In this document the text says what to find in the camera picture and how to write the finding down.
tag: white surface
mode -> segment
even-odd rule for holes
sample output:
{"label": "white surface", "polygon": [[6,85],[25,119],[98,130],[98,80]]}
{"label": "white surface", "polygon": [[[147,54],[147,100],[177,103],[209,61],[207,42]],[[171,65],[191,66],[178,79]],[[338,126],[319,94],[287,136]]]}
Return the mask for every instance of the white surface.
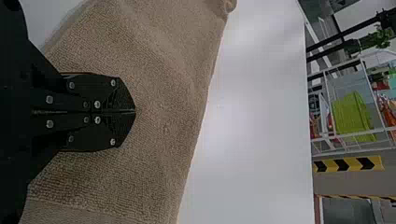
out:
{"label": "white surface", "polygon": [[38,48],[58,29],[61,21],[86,0],[20,0],[27,20],[29,39]]}
{"label": "white surface", "polygon": [[[80,0],[22,0],[40,46]],[[224,34],[180,224],[314,223],[304,21],[241,0]]]}

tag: bolt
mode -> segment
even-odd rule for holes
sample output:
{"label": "bolt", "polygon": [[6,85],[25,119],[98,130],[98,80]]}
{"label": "bolt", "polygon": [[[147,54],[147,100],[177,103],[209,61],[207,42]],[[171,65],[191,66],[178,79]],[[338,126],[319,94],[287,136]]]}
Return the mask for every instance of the bolt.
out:
{"label": "bolt", "polygon": [[100,117],[95,118],[95,124],[100,124],[101,121],[102,119]]}
{"label": "bolt", "polygon": [[47,120],[47,128],[49,128],[49,129],[51,129],[51,128],[53,128],[53,125],[54,125],[54,123],[53,123],[53,120]]}
{"label": "bolt", "polygon": [[96,109],[99,109],[101,106],[101,103],[99,101],[95,101],[94,105],[95,105]]}
{"label": "bolt", "polygon": [[53,97],[52,96],[47,96],[46,102],[47,102],[47,104],[52,105],[53,104]]}
{"label": "bolt", "polygon": [[76,84],[74,82],[69,82],[69,89],[73,90],[76,87]]}

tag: green object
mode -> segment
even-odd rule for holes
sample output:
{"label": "green object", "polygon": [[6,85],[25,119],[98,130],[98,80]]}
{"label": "green object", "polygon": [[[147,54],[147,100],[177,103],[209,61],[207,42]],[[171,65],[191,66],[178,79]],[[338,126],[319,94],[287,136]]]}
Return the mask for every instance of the green object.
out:
{"label": "green object", "polygon": [[[370,114],[361,95],[354,91],[341,100],[332,103],[335,129],[338,134],[359,133],[373,129]],[[355,142],[353,137],[343,138],[346,142]],[[375,142],[373,134],[356,136],[358,142]]]}

